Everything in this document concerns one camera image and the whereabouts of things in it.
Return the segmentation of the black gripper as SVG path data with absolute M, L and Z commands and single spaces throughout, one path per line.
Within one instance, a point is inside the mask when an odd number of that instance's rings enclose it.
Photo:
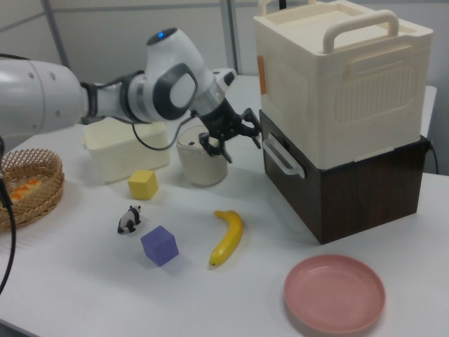
M 213 111 L 200 114 L 199 119 L 208 130 L 199 134 L 199 143 L 211 157 L 222 155 L 231 164 L 225 141 L 238 135 L 251 138 L 258 149 L 262 148 L 259 140 L 262 126 L 251 108 L 238 115 L 224 99 Z M 210 137 L 218 140 L 217 146 L 210 144 Z

